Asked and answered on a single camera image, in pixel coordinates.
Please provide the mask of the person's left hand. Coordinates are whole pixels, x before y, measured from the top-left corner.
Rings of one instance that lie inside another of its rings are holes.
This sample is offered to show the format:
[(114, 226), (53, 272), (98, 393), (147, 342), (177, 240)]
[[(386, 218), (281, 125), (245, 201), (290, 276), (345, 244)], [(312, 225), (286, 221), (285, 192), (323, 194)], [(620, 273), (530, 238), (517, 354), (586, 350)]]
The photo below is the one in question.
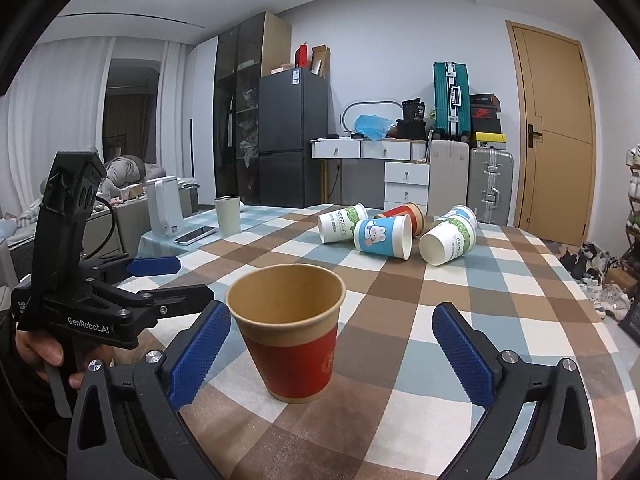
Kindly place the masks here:
[[(64, 364), (65, 354), (61, 344), (52, 336), (43, 332), (23, 332), (18, 330), (15, 333), (16, 350), (25, 363), (31, 366), (37, 374), (47, 380), (47, 373), (44, 364), (60, 367)], [(84, 381), (85, 370), (92, 360), (101, 360), (108, 365), (115, 359), (115, 349), (109, 346), (97, 346), (86, 349), (84, 352), (77, 351), (75, 360), (78, 370), (71, 374), (68, 383), (72, 388), (78, 390)]]

